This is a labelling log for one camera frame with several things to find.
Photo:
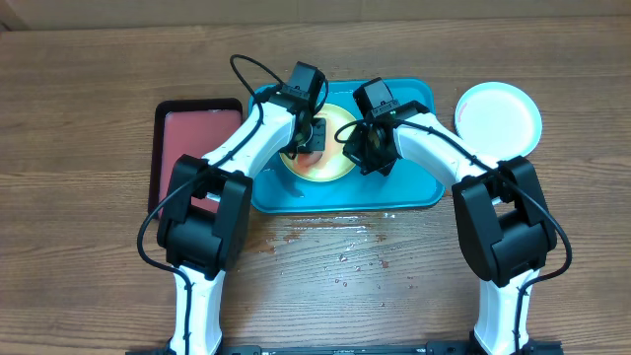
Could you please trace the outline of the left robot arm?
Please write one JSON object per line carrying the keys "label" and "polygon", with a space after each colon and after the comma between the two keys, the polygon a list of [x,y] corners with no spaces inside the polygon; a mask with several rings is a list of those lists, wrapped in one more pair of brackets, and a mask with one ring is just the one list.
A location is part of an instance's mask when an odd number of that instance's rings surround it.
{"label": "left robot arm", "polygon": [[175,162],[158,205],[158,244],[175,276],[175,332],[169,354],[214,354],[223,333],[220,308],[227,272],[243,248],[253,180],[267,162],[321,151],[325,123],[316,118],[328,86],[316,67],[298,62],[290,79],[254,95],[252,112],[221,146]]}

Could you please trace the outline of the yellow-green plate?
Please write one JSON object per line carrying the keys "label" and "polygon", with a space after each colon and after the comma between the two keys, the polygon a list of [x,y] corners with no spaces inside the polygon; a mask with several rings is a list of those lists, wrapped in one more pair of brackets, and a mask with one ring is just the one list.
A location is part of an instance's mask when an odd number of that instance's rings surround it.
{"label": "yellow-green plate", "polygon": [[355,120],[355,117],[345,108],[333,104],[325,104],[316,116],[326,119],[325,149],[322,158],[313,166],[301,169],[294,160],[281,154],[281,161],[296,176],[309,181],[327,182],[342,178],[354,167],[343,153],[343,144],[334,139],[335,133],[345,124]]}

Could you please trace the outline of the green scrubbing sponge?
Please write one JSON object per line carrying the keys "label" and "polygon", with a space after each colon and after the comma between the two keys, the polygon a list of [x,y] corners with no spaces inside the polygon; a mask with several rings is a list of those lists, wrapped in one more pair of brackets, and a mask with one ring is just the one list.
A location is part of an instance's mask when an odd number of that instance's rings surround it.
{"label": "green scrubbing sponge", "polygon": [[321,151],[299,154],[296,158],[296,166],[301,169],[306,169],[316,164],[321,158],[323,153]]}

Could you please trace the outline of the white plate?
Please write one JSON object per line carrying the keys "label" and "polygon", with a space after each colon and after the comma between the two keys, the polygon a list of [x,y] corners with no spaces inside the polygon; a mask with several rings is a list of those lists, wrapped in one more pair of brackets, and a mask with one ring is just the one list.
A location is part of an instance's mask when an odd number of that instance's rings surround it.
{"label": "white plate", "polygon": [[458,103],[456,106],[455,114],[454,114],[454,127],[456,130],[456,134],[459,135],[459,129],[461,126],[461,116],[463,110],[466,108],[467,103]]}

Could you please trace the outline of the light blue plate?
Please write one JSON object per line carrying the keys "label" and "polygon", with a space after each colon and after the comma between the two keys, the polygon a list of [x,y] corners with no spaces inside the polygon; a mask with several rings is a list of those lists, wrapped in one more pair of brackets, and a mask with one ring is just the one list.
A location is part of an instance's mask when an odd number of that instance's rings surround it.
{"label": "light blue plate", "polygon": [[542,115],[535,101],[516,86],[502,82],[477,84],[458,103],[467,103],[459,137],[498,160],[525,157],[541,139]]}

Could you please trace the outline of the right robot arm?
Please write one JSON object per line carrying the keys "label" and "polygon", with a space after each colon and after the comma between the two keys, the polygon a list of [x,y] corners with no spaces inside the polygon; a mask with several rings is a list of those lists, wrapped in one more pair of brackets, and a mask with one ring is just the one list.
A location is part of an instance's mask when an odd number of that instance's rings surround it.
{"label": "right robot arm", "polygon": [[558,354],[532,340],[526,319],[532,286],[556,246],[533,165],[494,162],[468,147],[417,101],[401,103],[377,78],[353,93],[361,119],[346,124],[343,153],[362,174],[388,175],[413,162],[452,192],[461,253],[480,280],[479,314],[467,354]]}

